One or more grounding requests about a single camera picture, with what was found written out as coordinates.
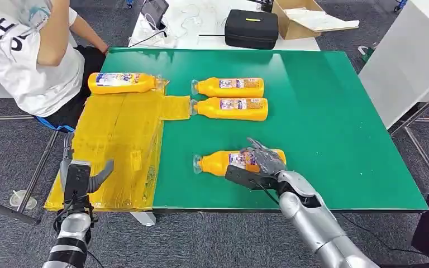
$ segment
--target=juice bottle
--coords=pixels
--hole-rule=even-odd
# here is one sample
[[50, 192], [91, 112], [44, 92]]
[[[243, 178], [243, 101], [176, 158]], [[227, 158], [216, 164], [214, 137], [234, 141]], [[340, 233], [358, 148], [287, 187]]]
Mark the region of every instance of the juice bottle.
[[[279, 149], [273, 149], [273, 151], [287, 164], [284, 151]], [[260, 171], [259, 166], [257, 166], [256, 161], [249, 152], [217, 151], [208, 156], [195, 155], [193, 157], [193, 171], [196, 174], [209, 172], [216, 176], [224, 176], [228, 165], [234, 165], [252, 172]]]
[[192, 94], [205, 94], [208, 97], [261, 98], [264, 95], [264, 80], [262, 78], [219, 79], [208, 78], [205, 81], [192, 81]]
[[191, 100], [191, 115], [202, 114], [209, 118], [263, 121], [267, 118], [269, 105], [264, 98], [234, 98]]
[[147, 92], [163, 88], [164, 81], [160, 76], [144, 73], [93, 73], [88, 86], [94, 94]]

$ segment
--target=black case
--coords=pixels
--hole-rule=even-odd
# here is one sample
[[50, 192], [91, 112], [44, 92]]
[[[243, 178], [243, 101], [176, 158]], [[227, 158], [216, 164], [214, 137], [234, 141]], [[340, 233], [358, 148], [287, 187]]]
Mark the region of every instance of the black case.
[[273, 49], [279, 36], [277, 15], [233, 9], [226, 19], [225, 42], [249, 49]]

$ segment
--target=blue strap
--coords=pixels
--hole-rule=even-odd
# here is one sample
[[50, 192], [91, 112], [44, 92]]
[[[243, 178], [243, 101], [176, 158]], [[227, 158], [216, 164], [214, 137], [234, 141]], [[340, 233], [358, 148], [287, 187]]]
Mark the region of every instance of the blue strap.
[[70, 127], [70, 126], [67, 126], [67, 125], [64, 125], [64, 126], [57, 126], [57, 127], [54, 127], [49, 121], [47, 121], [47, 120], [45, 120], [44, 118], [42, 118], [42, 117], [38, 117], [38, 116], [36, 116], [35, 117], [37, 120], [39, 120], [39, 122], [40, 123], [42, 123], [42, 124], [44, 124], [46, 127], [48, 127], [48, 128], [50, 128], [50, 129], [52, 129], [52, 130], [61, 130], [61, 129], [66, 129], [66, 130], [68, 130], [68, 131], [70, 131], [70, 132], [75, 132], [75, 129], [74, 128], [72, 128], [72, 127]]

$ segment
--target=yellow tape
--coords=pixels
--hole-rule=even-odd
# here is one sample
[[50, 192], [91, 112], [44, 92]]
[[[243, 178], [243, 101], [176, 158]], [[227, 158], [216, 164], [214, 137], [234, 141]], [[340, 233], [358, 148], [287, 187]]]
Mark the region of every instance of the yellow tape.
[[[115, 168], [101, 188], [89, 195], [95, 211], [133, 212], [152, 207], [159, 171], [162, 119], [188, 119], [189, 96], [146, 93], [92, 95], [88, 98], [73, 138], [73, 159], [90, 161], [91, 176], [106, 161]], [[59, 175], [45, 203], [62, 209]]]
[[184, 120], [190, 119], [190, 96], [165, 96], [162, 100], [160, 119]]

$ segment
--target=white table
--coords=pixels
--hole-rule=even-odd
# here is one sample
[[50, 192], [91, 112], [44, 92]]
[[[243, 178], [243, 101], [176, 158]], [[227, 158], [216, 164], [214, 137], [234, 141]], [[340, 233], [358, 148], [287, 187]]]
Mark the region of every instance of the white table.
[[[223, 35], [226, 18], [232, 9], [258, 11], [258, 4], [246, 0], [167, 0], [170, 5], [164, 15], [163, 22], [167, 25], [168, 37], [159, 34], [137, 47], [173, 48], [173, 49], [242, 49], [225, 44]], [[140, 14], [129, 46], [146, 39], [156, 33]], [[283, 40], [279, 36], [274, 50], [310, 50], [320, 48], [314, 37]]]
[[429, 101], [429, 0], [410, 0], [359, 74], [386, 128]]

